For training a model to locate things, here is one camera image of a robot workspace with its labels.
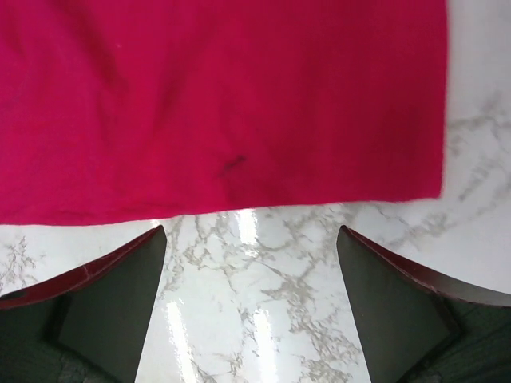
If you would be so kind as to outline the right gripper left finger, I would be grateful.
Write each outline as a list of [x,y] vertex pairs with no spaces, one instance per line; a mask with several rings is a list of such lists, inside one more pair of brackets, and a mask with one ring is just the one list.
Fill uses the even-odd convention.
[[164,265],[156,227],[1,297],[3,382],[133,382]]

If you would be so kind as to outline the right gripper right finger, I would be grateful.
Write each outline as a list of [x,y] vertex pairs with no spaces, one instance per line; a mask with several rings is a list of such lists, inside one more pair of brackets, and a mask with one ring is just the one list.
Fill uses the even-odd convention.
[[343,226],[337,252],[373,382],[508,382],[510,296]]

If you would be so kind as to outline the pink t-shirt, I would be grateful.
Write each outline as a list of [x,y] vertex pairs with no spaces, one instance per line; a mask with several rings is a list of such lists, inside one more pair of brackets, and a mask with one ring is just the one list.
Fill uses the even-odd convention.
[[443,1],[4,1],[1,221],[435,199]]

